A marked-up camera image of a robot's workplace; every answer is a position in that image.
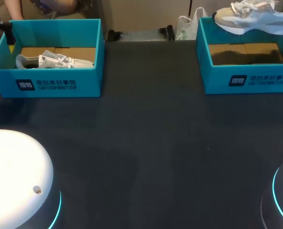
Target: cardboard insert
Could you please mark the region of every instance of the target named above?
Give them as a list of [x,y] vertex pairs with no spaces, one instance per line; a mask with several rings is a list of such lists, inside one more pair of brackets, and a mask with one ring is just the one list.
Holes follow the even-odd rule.
[[283,63],[276,43],[210,44],[214,65]]

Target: teal box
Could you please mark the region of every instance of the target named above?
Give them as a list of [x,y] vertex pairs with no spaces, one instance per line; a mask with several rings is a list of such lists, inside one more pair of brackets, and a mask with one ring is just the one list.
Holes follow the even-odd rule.
[[212,18],[200,18],[196,51],[206,94],[283,92],[283,64],[213,65],[209,44],[277,43],[283,56],[283,36],[252,30],[234,35]]
[[[11,21],[16,45],[0,40],[0,93],[3,98],[99,97],[104,65],[100,19]],[[23,47],[96,47],[94,68],[15,69]]]

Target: shoe sole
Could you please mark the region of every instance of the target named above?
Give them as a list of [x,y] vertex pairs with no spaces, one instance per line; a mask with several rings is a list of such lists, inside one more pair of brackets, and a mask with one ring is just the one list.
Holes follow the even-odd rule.
[[233,28],[233,27],[221,25],[219,23],[216,24],[222,29],[236,35],[243,35],[250,30],[262,30],[264,32],[274,35],[283,35],[283,26],[280,25],[254,25],[248,28]]

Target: shoelace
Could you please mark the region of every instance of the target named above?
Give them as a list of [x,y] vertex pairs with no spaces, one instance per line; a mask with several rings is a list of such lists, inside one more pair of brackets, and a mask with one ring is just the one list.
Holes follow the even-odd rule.
[[249,12],[250,10],[257,11],[258,8],[252,3],[251,0],[243,0],[241,2],[231,3],[231,8],[235,14]]
[[58,55],[62,56],[62,58],[60,58],[60,57],[57,58],[60,65],[56,64],[56,67],[68,68],[69,66],[72,66],[72,67],[76,68],[76,66],[71,62],[71,57],[68,58],[67,56],[64,56],[62,54],[58,54]]

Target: box logo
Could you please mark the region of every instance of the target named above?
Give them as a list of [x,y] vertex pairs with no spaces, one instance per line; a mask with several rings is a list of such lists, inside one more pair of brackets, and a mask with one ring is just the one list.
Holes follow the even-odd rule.
[[35,87],[31,80],[16,80],[16,83],[21,91],[34,91]]
[[247,75],[232,75],[228,86],[243,86]]

